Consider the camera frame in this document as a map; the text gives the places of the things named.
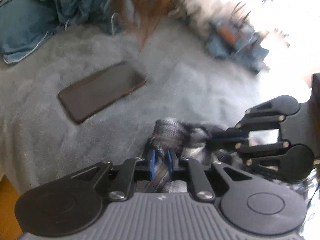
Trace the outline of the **black smartphone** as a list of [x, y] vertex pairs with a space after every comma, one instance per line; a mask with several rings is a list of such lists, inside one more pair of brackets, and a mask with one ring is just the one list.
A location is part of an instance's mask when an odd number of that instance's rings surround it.
[[144, 86], [146, 77], [121, 61], [62, 89], [58, 98], [77, 124]]

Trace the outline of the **blue jeans pile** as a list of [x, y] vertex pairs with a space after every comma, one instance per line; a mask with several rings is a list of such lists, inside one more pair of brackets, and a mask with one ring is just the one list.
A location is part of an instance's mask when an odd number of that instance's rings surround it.
[[257, 75], [269, 54], [269, 50], [261, 46], [264, 38], [248, 22], [213, 21], [206, 50], [214, 58], [233, 61]]

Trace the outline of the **black white plaid garment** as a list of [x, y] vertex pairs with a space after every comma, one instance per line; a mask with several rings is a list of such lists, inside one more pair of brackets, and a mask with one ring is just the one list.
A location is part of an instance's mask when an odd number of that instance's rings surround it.
[[[228, 153], [223, 149], [215, 149], [216, 141], [243, 141], [249, 146], [274, 144], [285, 141], [281, 137], [280, 129], [250, 132], [245, 140], [214, 140], [213, 133], [225, 131], [212, 124], [192, 124], [175, 119], [162, 119], [155, 122], [153, 133], [145, 146], [145, 150], [153, 148], [157, 151], [155, 176], [149, 182], [138, 184], [139, 192], [178, 192], [183, 189], [180, 181], [174, 182], [169, 177], [166, 156], [167, 150], [175, 152], [179, 158], [194, 158], [204, 165], [208, 165], [214, 159], [233, 165], [248, 172], [242, 164], [239, 156], [232, 152]], [[262, 176], [268, 180], [278, 180]]]

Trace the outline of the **teal crumpled duvet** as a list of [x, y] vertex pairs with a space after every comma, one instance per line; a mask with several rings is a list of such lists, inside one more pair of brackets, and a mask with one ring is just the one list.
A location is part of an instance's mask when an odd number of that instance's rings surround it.
[[153, 32], [159, 20], [178, 0], [39, 0], [51, 1], [61, 25], [85, 22], [106, 25], [110, 34], [128, 29], [142, 41]]

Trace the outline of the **teal pillow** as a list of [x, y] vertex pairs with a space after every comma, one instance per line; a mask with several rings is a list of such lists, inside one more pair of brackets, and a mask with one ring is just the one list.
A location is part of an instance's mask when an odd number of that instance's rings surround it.
[[1, 55], [15, 64], [33, 53], [59, 26], [55, 4], [40, 0], [1, 1]]

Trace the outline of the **grey fleece blanket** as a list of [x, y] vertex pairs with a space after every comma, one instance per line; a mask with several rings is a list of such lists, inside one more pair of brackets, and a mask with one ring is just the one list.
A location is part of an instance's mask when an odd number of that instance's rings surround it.
[[1, 63], [1, 170], [19, 193], [102, 160], [143, 151], [154, 124], [234, 126], [245, 110], [310, 90], [289, 68], [254, 75], [212, 59], [185, 25], [165, 20], [144, 47], [83, 25]]

